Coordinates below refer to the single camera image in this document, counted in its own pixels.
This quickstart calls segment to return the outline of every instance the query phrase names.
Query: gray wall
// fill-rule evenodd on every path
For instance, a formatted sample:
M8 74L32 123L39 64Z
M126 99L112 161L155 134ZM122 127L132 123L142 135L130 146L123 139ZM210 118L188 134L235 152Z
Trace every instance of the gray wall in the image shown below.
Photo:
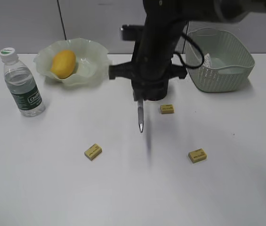
M66 36L97 41L110 53L132 53L134 43L122 41L123 24L144 24L142 0L59 0ZM183 50L184 41L177 49Z
M237 24L191 22L188 30L190 32L207 26L230 31L251 53L266 53L266 14L251 13Z
M37 53L62 39L56 0L0 0L0 49Z
M143 24L142 0L59 0L68 39L86 38L103 44L110 53L132 53L133 42L120 40L123 24ZM191 22L189 30L213 26L234 33L252 53L266 53L266 15L251 14L238 24ZM0 49L37 53L63 40L57 0L0 0ZM182 50L183 41L178 50Z

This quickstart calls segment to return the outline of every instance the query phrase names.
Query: water bottle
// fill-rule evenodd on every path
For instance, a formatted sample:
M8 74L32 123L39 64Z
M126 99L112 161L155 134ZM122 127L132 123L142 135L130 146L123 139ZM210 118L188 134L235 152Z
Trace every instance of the water bottle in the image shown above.
M28 67L23 64L14 48L0 51L4 63L4 79L22 115L36 116L45 110L38 87Z

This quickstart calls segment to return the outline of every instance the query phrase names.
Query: yellow eraser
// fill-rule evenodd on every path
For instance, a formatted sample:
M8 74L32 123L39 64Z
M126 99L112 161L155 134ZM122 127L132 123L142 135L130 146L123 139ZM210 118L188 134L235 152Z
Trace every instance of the yellow eraser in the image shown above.
M98 156L102 152L101 147L97 144L94 144L91 148L85 151L85 156L93 160L96 156Z
M188 156L193 163L205 160L207 158L207 154L204 152L203 149L190 152Z
M172 114L175 112L173 105L161 105L160 110L161 114Z

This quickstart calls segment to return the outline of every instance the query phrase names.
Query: plastic basket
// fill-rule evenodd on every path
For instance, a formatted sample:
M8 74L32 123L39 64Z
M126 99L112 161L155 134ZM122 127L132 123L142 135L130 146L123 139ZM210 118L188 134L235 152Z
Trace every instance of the plastic basket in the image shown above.
M201 47L204 55L210 54L212 67L202 66L188 72L196 87L204 92L229 92L237 90L251 73L255 61L233 34L208 27L189 33ZM201 56L189 43L186 62L199 65Z

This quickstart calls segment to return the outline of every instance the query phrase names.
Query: white bottle cap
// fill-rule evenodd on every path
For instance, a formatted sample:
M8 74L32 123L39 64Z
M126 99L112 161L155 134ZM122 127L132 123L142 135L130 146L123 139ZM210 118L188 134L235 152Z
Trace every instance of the white bottle cap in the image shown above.
M0 51L0 57L2 59L2 62L4 63L14 62L19 59L18 54L16 53L16 50L11 47L2 49Z

